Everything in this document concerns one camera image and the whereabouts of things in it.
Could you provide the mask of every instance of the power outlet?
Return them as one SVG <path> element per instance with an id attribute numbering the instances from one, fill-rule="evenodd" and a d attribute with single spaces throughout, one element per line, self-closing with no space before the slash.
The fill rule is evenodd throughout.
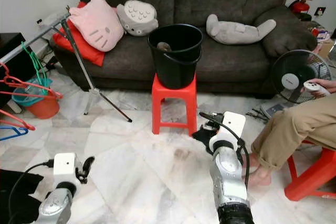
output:
<path id="1" fill-rule="evenodd" d="M 314 15 L 322 16 L 325 10 L 326 10 L 326 7 L 317 7 Z"/>

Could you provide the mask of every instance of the khaki pants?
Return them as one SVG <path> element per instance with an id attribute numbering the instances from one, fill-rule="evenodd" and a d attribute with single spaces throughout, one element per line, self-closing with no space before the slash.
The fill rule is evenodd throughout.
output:
<path id="1" fill-rule="evenodd" d="M 262 166 L 278 170 L 306 137 L 336 150 L 336 93 L 277 112 L 251 148 Z"/>

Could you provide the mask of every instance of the hello kitty pillow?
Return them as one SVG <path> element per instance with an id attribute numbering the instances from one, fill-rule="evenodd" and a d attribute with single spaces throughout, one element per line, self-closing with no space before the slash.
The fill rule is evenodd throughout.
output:
<path id="1" fill-rule="evenodd" d="M 94 48 L 107 52 L 124 34 L 115 11 L 105 0 L 91 0 L 83 8 L 70 8 L 70 20 Z"/>

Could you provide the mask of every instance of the red cloth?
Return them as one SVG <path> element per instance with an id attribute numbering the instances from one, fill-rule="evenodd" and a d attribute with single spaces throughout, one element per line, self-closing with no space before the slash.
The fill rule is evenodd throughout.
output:
<path id="1" fill-rule="evenodd" d="M 78 8 L 85 6 L 85 2 L 79 2 Z M 98 65 L 99 67 L 103 66 L 103 61 L 105 57 L 105 52 L 99 51 L 94 47 L 91 47 L 83 38 L 82 34 L 80 34 L 79 30 L 74 26 L 74 24 L 68 20 L 68 26 L 71 30 L 72 36 L 77 44 L 77 47 L 82 55 L 83 59 L 91 61 L 93 64 Z M 61 48 L 65 48 L 71 52 L 73 52 L 73 48 L 70 42 L 64 38 L 61 34 L 55 33 L 52 38 L 55 43 Z"/>

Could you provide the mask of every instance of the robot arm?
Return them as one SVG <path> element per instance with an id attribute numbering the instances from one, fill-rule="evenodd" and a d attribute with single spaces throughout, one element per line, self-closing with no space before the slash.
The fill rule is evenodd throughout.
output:
<path id="1" fill-rule="evenodd" d="M 54 187 L 39 207 L 33 224 L 66 224 L 71 216 L 73 197 L 80 185 L 87 183 L 87 176 L 94 157 L 88 158 L 83 167 L 75 153 L 59 153 L 54 158 Z"/>
<path id="2" fill-rule="evenodd" d="M 237 145 L 237 138 L 243 132 L 245 117 L 233 112 L 201 116 L 210 121 L 200 131 L 193 134 L 213 155 L 210 175 L 214 183 L 214 199 L 220 224 L 253 224 L 253 218 L 247 198 L 247 185 L 241 177 L 242 159 Z M 211 139 L 206 139 L 209 132 L 216 132 Z"/>

